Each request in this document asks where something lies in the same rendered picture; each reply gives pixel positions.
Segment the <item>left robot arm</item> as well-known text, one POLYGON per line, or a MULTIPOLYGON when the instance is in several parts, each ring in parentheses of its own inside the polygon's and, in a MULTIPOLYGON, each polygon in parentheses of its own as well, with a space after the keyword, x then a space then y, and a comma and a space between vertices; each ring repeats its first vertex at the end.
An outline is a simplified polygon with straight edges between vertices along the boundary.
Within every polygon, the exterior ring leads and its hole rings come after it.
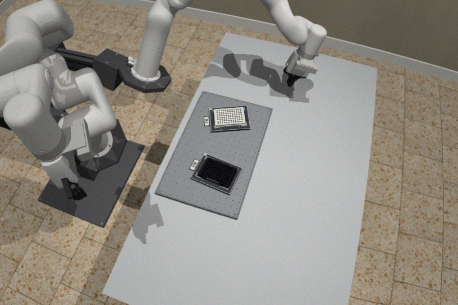
MULTIPOLYGON (((138 59, 128 57, 133 65, 132 75, 145 82, 157 81, 161 73, 159 65, 163 56, 170 28, 178 10, 186 8, 193 0, 156 0, 150 9, 140 46, 138 59)), ((260 0, 267 8, 282 35, 293 45, 299 46, 294 68, 316 74, 318 68, 313 59, 327 36, 324 27, 301 16, 293 16, 288 0, 260 0)))

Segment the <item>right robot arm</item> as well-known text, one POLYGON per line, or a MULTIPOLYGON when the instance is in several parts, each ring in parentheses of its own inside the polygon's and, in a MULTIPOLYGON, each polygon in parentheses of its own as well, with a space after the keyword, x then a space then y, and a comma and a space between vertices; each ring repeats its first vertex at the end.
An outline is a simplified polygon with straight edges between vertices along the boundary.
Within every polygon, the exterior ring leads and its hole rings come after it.
POLYGON ((23 7, 6 22, 0 47, 0 117, 41 161, 76 150, 83 162, 112 148, 110 131, 117 121, 99 76, 89 67, 71 73, 65 59, 48 48, 73 34, 71 18, 54 0, 23 7), (58 123, 50 113, 51 103, 62 111, 86 101, 94 104, 58 123))

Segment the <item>grey rectangular frame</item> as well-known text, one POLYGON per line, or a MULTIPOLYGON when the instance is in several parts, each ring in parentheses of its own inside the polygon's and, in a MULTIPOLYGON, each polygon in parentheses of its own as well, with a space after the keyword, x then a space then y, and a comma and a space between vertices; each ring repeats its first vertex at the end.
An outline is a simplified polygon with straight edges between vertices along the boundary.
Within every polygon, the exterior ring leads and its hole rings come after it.
POLYGON ((234 185, 235 185, 235 183, 236 183, 236 181, 237 181, 237 179, 238 179, 238 177, 239 177, 239 175, 240 175, 240 173, 241 173, 241 171, 242 171, 242 167, 236 166, 236 165, 234 165, 234 164, 231 164, 231 163, 229 163, 229 162, 226 162, 226 161, 224 161, 224 160, 221 160, 221 159, 219 159, 219 158, 217 158, 217 157, 214 157, 214 156, 211 156, 211 155, 209 155, 209 154, 204 153, 204 155, 203 155, 203 157, 201 158, 199 164, 197 165, 195 171, 193 172, 193 174, 192 174, 192 176, 191 176, 191 179, 193 179, 193 180, 195 180, 195 181, 197 181, 197 182, 199 182, 199 183, 202 183, 202 184, 204 184, 204 185, 207 185, 207 186, 209 186, 209 187, 211 187, 211 188, 213 188, 213 189, 219 190, 220 192, 223 192, 223 193, 226 193, 226 194, 230 195, 231 192, 232 192, 232 189, 233 189, 233 187, 234 187, 234 185), (209 180, 203 179, 202 177, 199 177, 199 176, 198 176, 199 171, 200 171, 201 168, 203 167, 203 165, 204 165, 204 163, 205 163, 205 161, 206 161, 206 159, 207 159, 208 157, 209 157, 209 158, 212 158, 212 159, 214 159, 214 160, 217 160, 217 161, 219 161, 219 162, 225 163, 225 164, 227 164, 227 165, 230 165, 230 166, 235 167, 235 168, 238 169, 238 171, 237 171, 237 173, 236 173, 236 175, 235 175, 233 181, 231 182, 229 188, 223 187, 223 186, 221 186, 221 185, 218 185, 218 184, 216 184, 216 183, 214 183, 214 182, 211 182, 211 181, 209 181, 209 180))

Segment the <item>black rectangular frame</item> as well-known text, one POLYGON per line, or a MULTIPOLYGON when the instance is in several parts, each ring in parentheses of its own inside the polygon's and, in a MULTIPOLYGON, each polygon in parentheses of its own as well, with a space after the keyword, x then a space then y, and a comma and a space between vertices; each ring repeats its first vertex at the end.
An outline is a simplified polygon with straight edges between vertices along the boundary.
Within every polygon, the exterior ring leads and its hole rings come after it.
POLYGON ((249 122, 249 115, 248 115, 248 108, 247 106, 233 106, 233 107, 217 107, 217 108, 210 108, 210 126, 211 126, 211 133, 216 132, 224 132, 224 131, 239 131, 239 130, 250 130, 250 122, 249 122), (214 110, 215 109, 223 109, 223 108, 244 108, 244 115, 245 115, 245 122, 246 125, 241 126, 226 126, 226 127, 216 127, 214 123, 214 110))

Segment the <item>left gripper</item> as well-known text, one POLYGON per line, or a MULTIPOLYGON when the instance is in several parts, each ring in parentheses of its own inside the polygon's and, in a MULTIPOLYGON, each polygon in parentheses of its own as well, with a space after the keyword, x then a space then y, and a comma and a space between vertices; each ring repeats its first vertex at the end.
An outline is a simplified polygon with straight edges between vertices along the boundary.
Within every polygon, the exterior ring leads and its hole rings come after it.
POLYGON ((300 79, 300 78, 306 78, 309 73, 308 72, 305 72, 305 71, 301 71, 301 70, 297 70, 294 68, 294 64, 296 62, 296 60, 300 60, 299 59, 299 54, 297 52, 297 49, 294 50, 294 52, 291 54, 291 56, 289 57, 289 59, 287 60, 286 64, 285 64, 285 68, 283 70, 283 72, 285 74, 288 74, 289 78, 287 80, 287 85, 288 87, 291 87, 294 82, 297 80, 297 79, 300 79), (288 65, 287 65, 288 63, 288 65))

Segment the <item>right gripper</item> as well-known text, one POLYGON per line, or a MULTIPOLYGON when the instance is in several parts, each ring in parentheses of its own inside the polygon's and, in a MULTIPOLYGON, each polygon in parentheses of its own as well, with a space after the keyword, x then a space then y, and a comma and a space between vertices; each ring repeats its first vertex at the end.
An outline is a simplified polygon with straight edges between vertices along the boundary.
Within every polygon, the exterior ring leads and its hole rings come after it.
POLYGON ((59 189, 63 189, 64 187, 68 199, 81 200, 87 197, 87 194, 77 183, 78 175, 76 166, 81 163, 73 151, 60 154, 58 157, 49 161, 41 161, 41 164, 54 184, 59 189), (72 184, 75 185, 73 189, 71 189, 72 184))

